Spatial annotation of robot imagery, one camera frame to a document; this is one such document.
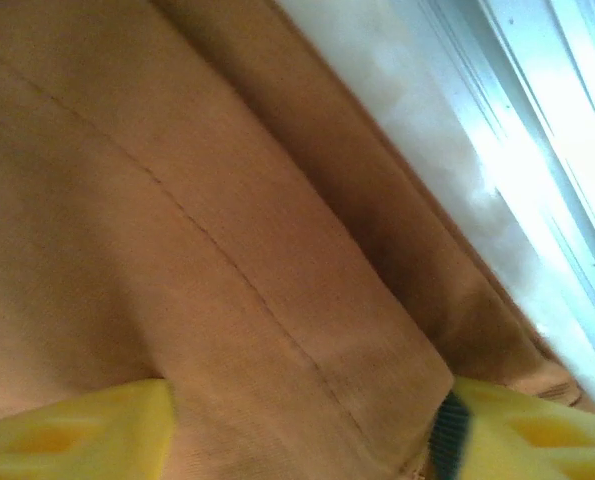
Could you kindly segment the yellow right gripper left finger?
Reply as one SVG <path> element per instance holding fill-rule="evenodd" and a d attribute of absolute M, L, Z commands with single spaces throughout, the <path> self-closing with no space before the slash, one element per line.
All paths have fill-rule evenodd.
<path fill-rule="evenodd" d="M 175 429 L 164 379 L 0 419 L 0 479 L 158 479 Z"/>

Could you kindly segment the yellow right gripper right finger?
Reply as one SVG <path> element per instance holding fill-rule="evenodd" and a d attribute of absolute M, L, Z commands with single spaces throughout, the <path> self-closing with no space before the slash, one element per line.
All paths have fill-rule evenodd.
<path fill-rule="evenodd" d="M 595 480 L 595 414 L 458 377 L 429 457 L 437 479 Z"/>

